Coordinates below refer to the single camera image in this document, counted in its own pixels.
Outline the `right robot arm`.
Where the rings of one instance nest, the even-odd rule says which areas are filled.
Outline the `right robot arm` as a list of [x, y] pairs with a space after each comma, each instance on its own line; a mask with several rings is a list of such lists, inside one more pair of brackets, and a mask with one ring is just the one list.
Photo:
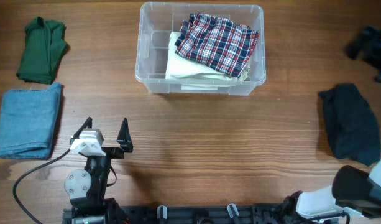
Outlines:
[[333, 156], [373, 166], [367, 173], [346, 165], [332, 185], [295, 192], [272, 209], [278, 223], [337, 223], [340, 217], [381, 218], [381, 144], [377, 119], [352, 83], [319, 93]]

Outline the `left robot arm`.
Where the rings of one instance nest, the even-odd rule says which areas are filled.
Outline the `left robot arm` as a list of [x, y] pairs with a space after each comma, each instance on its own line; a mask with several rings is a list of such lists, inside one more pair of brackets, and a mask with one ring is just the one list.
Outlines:
[[92, 128], [92, 118], [70, 139], [69, 151], [86, 157], [83, 169], [71, 172], [65, 179], [65, 191], [70, 198], [71, 209], [63, 211], [66, 224], [130, 223], [129, 217], [114, 198], [105, 198], [110, 173], [115, 174], [111, 161], [123, 159], [133, 151], [128, 120], [122, 121], [116, 142], [118, 147], [103, 146], [104, 138], [99, 129]]

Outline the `plaid shirt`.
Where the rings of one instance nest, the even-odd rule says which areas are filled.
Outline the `plaid shirt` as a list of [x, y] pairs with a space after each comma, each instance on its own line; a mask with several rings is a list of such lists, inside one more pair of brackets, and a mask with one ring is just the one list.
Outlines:
[[213, 70], [240, 77], [256, 48], [259, 32], [209, 14], [190, 14], [183, 21], [175, 53]]

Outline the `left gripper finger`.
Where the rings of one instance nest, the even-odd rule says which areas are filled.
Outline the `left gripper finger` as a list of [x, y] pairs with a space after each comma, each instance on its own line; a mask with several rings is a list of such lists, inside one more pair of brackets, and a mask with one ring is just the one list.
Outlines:
[[116, 142], [120, 145], [120, 148], [133, 148], [127, 118], [124, 118], [122, 121]]
[[84, 130], [84, 129], [87, 129], [87, 128], [92, 128], [92, 125], [93, 125], [93, 119], [91, 117], [88, 117], [86, 119], [86, 121], [83, 123], [83, 125], [79, 128], [79, 130], [77, 130], [77, 132], [72, 136], [73, 139], [78, 139], [81, 132]]

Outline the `cream cloth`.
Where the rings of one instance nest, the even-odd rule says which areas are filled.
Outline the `cream cloth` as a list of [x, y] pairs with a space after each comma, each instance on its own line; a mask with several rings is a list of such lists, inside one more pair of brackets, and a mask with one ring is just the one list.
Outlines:
[[225, 73], [218, 72], [200, 63], [180, 57], [175, 53], [177, 46], [175, 42], [179, 38], [179, 32], [171, 32], [168, 44], [168, 60], [165, 78], [169, 80], [203, 80], [203, 81], [244, 81], [248, 78], [251, 61], [246, 64], [240, 77], [231, 77]]

